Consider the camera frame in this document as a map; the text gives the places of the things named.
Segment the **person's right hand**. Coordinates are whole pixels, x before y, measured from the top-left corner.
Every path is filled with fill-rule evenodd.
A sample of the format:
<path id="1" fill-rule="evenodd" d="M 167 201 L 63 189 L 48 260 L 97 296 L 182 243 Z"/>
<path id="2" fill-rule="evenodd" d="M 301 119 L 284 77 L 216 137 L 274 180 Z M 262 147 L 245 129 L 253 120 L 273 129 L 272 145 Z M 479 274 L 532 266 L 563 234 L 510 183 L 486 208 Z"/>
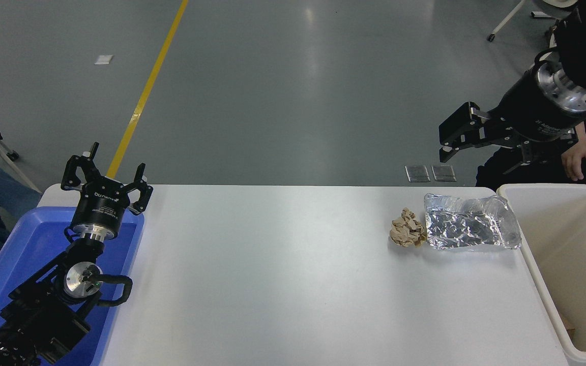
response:
<path id="1" fill-rule="evenodd" d="M 561 155 L 565 175 L 572 181 L 584 179 L 583 164 L 586 163 L 586 137 L 578 135 L 577 143 Z"/>

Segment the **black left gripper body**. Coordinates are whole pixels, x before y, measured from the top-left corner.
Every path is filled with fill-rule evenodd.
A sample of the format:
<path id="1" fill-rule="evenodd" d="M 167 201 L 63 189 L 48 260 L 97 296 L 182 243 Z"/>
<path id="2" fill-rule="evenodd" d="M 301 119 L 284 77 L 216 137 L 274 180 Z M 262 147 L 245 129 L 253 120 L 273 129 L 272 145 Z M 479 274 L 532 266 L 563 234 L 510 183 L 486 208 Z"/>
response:
<path id="1" fill-rule="evenodd" d="M 71 222 L 71 229 L 98 225 L 108 231 L 118 231 L 130 204 L 128 193 L 120 181 L 102 177 L 89 181 L 80 192 L 80 199 Z"/>

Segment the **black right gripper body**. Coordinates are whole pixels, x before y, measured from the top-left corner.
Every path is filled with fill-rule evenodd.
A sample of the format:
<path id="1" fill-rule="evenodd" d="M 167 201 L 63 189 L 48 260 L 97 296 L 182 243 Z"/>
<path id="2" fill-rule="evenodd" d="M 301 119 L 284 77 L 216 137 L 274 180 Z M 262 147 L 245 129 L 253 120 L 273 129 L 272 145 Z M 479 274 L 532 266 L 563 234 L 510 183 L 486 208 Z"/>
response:
<path id="1" fill-rule="evenodd" d="M 550 142 L 586 118 L 586 89 L 562 71 L 527 71 L 495 108 L 523 137 Z"/>

